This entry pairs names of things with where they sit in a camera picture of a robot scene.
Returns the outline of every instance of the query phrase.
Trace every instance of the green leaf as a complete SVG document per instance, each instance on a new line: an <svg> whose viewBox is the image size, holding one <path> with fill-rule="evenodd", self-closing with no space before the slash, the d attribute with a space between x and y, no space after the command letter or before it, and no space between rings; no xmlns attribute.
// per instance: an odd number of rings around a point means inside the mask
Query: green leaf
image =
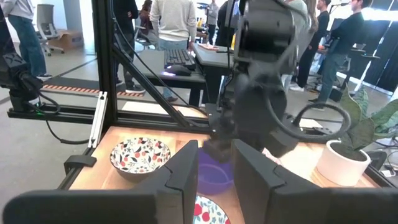
<svg viewBox="0 0 398 224"><path fill-rule="evenodd" d="M348 135L348 133L344 133L344 135L342 137L340 137L340 141L345 146L353 147L353 142L351 140L351 137Z"/></svg>
<svg viewBox="0 0 398 224"><path fill-rule="evenodd" d="M341 96L340 106L349 114L351 127L355 127L362 119L362 110L358 103L350 97L348 87L344 89Z"/></svg>
<svg viewBox="0 0 398 224"><path fill-rule="evenodd" d="M376 127L375 133L386 133L388 130L398 124L398 111L395 112L389 121Z"/></svg>
<svg viewBox="0 0 398 224"><path fill-rule="evenodd" d="M359 150L373 142L374 122L371 118L362 120L358 125L348 131L349 138L353 143L353 149Z"/></svg>
<svg viewBox="0 0 398 224"><path fill-rule="evenodd" d="M398 131L393 131L390 133L374 133L373 141L376 141L378 139L384 139L384 138L392 138L395 136L398 136Z"/></svg>
<svg viewBox="0 0 398 224"><path fill-rule="evenodd" d="M388 103L383 109L378 112L372 114L372 120L374 121L374 125L376 127L387 123L392 115L398 111L398 99L391 101Z"/></svg>
<svg viewBox="0 0 398 224"><path fill-rule="evenodd" d="M361 107L362 119L366 119L368 117L369 97L364 85L355 93L353 100Z"/></svg>

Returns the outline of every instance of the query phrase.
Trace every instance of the person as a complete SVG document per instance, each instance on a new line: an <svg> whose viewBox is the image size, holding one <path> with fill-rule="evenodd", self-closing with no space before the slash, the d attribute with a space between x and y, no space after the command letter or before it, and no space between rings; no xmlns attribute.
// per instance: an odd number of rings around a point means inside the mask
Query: person
<svg viewBox="0 0 398 224"><path fill-rule="evenodd" d="M144 27L145 29L141 29L138 32L140 32L139 36L147 39L149 43L151 43L153 46L155 46L155 49L157 49L159 39L157 38L154 27L152 26L152 23L150 22L149 19L151 6L152 6L152 1L150 0L146 0L142 5L142 9L139 12L139 18L141 19L140 26Z"/></svg>
<svg viewBox="0 0 398 224"><path fill-rule="evenodd" d="M132 26L132 19L138 18L138 8L135 0L115 0L113 1L113 12L116 17L116 21L119 24L120 30L116 29L116 33L118 35L118 39L121 43L121 48L126 51L127 54L130 55L131 58L134 58L134 52L131 47L134 48L134 27ZM122 85L123 81L121 81L118 77L119 70L119 62L115 61L114 75L116 79L116 85ZM140 85L136 85L133 80L131 74L127 71L125 67L123 67L123 77L126 82L126 93L144 93L145 89Z"/></svg>
<svg viewBox="0 0 398 224"><path fill-rule="evenodd" d="M363 27L364 19L361 11L370 6L371 3L372 0L351 0L353 14L345 19L337 29L331 31L331 38L338 39L338 42L332 51L326 53L322 70L322 88L318 98L309 100L310 103L325 103L329 99L337 68L344 64L348 52L355 44L355 40ZM313 109L324 110L322 106L316 106Z"/></svg>
<svg viewBox="0 0 398 224"><path fill-rule="evenodd" d="M216 0L211 0L211 4L208 7L208 26L209 26L209 43L213 45L213 38L216 32L217 25L217 14L218 14L218 6L216 4Z"/></svg>
<svg viewBox="0 0 398 224"><path fill-rule="evenodd" d="M318 21L315 17L315 0L289 0L288 4L306 15L303 18L299 13L292 11L293 22L295 26L295 38L297 41L297 55L296 58L299 60L311 41L313 32L312 30L318 29ZM292 74L283 74L281 76L282 84L285 91L289 89L290 81L292 79Z"/></svg>
<svg viewBox="0 0 398 224"><path fill-rule="evenodd" d="M44 53L33 26L34 8L31 0L0 0L4 17L16 30L22 59L31 74L43 81L52 78L47 74Z"/></svg>
<svg viewBox="0 0 398 224"><path fill-rule="evenodd" d="M235 33L234 28L228 28L225 25L226 19L226 10L228 7L228 1L224 2L224 4L218 10L218 17L217 17L217 38L216 38L216 45L222 47L230 47L232 44L232 38Z"/></svg>
<svg viewBox="0 0 398 224"><path fill-rule="evenodd" d="M290 89L293 91L304 91L304 87L307 84L311 64L318 50L319 42L327 32L329 24L328 6L330 2L331 0L318 0L317 9L320 11L320 14L317 18L319 23L318 31L314 33L308 48L305 50L300 59L298 64L298 74L297 77L295 77L296 84L290 87Z"/></svg>
<svg viewBox="0 0 398 224"><path fill-rule="evenodd" d="M159 50L192 49L197 34L196 8L194 0L153 0L149 17L159 36ZM166 87L163 96L169 102L177 101Z"/></svg>

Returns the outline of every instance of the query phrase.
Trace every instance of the floral bowl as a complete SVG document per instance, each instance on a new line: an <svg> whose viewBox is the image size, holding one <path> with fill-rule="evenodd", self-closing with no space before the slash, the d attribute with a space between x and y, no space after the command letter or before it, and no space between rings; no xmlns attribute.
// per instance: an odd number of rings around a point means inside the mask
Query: floral bowl
<svg viewBox="0 0 398 224"><path fill-rule="evenodd" d="M193 224L205 223L231 224L220 206L204 196L197 195L193 212Z"/></svg>
<svg viewBox="0 0 398 224"><path fill-rule="evenodd" d="M169 147L149 138L127 139L117 144L110 155L112 165L127 180L159 169L170 157Z"/></svg>

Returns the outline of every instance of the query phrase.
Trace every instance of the purple bowl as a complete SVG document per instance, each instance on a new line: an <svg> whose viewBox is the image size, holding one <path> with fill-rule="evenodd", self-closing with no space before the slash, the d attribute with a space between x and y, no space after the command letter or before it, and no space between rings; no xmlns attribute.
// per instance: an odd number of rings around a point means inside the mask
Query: purple bowl
<svg viewBox="0 0 398 224"><path fill-rule="evenodd" d="M198 150L198 192L205 195L220 194L233 185L231 162L220 164L203 149Z"/></svg>

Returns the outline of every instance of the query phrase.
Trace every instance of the potted plant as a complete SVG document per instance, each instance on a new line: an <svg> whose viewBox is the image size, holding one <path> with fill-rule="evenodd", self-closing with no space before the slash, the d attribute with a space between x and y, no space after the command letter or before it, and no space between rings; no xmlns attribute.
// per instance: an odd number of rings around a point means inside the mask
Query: potted plant
<svg viewBox="0 0 398 224"><path fill-rule="evenodd" d="M371 162L362 150L378 139L392 138L398 132L398 100L381 110L367 115L369 98L364 87L354 97L345 88L341 107L349 113L351 126L340 138L326 143L317 169L324 177L342 186L354 186Z"/></svg>

